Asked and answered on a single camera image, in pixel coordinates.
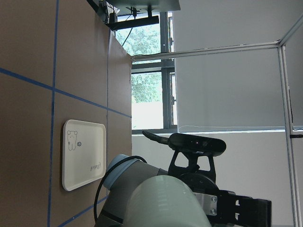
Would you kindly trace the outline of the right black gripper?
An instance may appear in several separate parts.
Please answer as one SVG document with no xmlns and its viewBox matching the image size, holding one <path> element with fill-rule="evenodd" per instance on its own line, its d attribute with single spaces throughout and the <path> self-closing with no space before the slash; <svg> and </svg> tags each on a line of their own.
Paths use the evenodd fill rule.
<svg viewBox="0 0 303 227">
<path fill-rule="evenodd" d="M 220 190 L 206 171 L 169 171 L 168 175 L 184 182 L 198 195 L 216 197 L 216 212 L 207 214 L 210 222 L 235 222 L 238 226 L 272 226 L 272 201 L 236 196 Z"/>
</svg>

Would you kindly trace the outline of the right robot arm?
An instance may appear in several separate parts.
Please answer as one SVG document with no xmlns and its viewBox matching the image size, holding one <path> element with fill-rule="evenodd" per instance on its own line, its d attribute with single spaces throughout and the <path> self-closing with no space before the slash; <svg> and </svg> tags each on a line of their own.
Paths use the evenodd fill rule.
<svg viewBox="0 0 303 227">
<path fill-rule="evenodd" d="M 167 171 L 140 156 L 118 155 L 99 186 L 109 190 L 97 227 L 269 227 L 272 203 L 220 190 L 214 166 L 171 166 Z"/>
</svg>

